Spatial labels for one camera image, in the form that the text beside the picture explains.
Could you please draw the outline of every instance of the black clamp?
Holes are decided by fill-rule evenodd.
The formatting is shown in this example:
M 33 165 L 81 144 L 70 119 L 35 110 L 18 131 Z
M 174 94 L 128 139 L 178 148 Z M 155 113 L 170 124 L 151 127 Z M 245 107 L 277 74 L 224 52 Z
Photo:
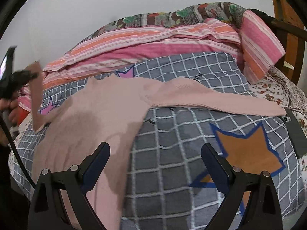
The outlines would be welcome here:
M 13 60 L 16 47 L 10 47 L 0 65 L 0 98 L 11 99 L 13 93 L 38 77 L 29 70 L 13 73 Z
M 86 198 L 110 157 L 110 146 L 102 142 L 80 165 L 67 171 L 51 173 L 44 169 L 39 176 L 28 217 L 30 230 L 72 230 L 60 190 L 66 190 L 70 204 L 83 230 L 105 230 Z
M 228 230 L 246 191 L 251 194 L 238 230 L 283 229 L 278 196 L 268 171 L 258 175 L 231 167 L 210 144 L 202 146 L 201 157 L 217 190 L 225 195 L 205 230 Z

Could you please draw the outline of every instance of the pink star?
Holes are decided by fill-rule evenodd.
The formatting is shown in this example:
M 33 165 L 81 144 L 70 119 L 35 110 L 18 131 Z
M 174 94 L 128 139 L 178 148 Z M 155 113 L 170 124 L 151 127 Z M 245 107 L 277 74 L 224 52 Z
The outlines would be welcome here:
M 134 69 L 134 65 L 132 67 L 130 67 L 128 71 L 125 71 L 125 72 L 116 71 L 116 72 L 117 72 L 119 77 L 129 79 L 129 78 L 134 77 L 133 76 L 133 69 Z
M 48 106 L 44 109 L 41 109 L 39 112 L 42 115 L 47 115 L 49 113 L 49 111 L 51 111 L 54 107 L 56 107 L 56 105 L 52 104 L 52 98 L 50 97 Z

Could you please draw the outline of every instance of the pillow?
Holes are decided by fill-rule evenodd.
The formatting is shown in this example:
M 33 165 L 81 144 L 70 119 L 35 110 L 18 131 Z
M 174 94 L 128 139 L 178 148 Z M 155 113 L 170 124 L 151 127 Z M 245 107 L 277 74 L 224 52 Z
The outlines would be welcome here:
M 240 35 L 245 60 L 243 74 L 254 85 L 286 52 L 269 27 L 250 10 L 243 13 Z

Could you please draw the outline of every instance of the black cable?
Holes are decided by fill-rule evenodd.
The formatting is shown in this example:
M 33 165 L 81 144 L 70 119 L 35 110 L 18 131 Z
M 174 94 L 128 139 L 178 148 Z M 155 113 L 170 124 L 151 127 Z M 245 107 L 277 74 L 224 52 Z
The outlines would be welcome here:
M 12 149 L 12 151 L 14 153 L 14 156 L 15 156 L 15 158 L 16 158 L 16 160 L 17 160 L 17 162 L 18 162 L 22 172 L 24 173 L 25 177 L 27 178 L 27 180 L 29 181 L 31 186 L 35 189 L 36 185 L 35 185 L 34 181 L 32 180 L 30 174 L 27 172 L 27 170 L 26 170 L 26 168 L 25 168 L 25 166 L 24 166 L 24 164 L 23 164 L 23 162 L 22 162 L 22 160 L 21 160 L 21 158 L 20 158 L 20 156 L 18 154 L 18 151 L 17 151 L 17 148 L 15 146 L 14 140 L 13 140 L 13 138 L 11 136 L 10 130 L 8 129 L 7 124 L 4 122 L 2 115 L 0 115 L 0 126 L 3 129 L 4 134 L 6 135 L 8 141 L 9 141 L 11 149 Z

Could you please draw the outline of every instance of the orange star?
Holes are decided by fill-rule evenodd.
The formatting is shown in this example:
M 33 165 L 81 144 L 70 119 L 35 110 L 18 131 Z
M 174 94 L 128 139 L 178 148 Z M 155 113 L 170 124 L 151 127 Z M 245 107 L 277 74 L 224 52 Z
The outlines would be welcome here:
M 246 136 L 223 131 L 213 124 L 211 129 L 217 143 L 223 152 L 223 157 L 231 166 L 242 168 L 245 173 L 260 174 L 269 171 L 271 176 L 280 173 L 284 164 L 278 153 L 269 145 L 267 133 L 262 123 L 258 124 Z M 191 184 L 191 187 L 215 187 L 208 172 L 199 175 Z M 243 196 L 246 207 L 249 192 Z

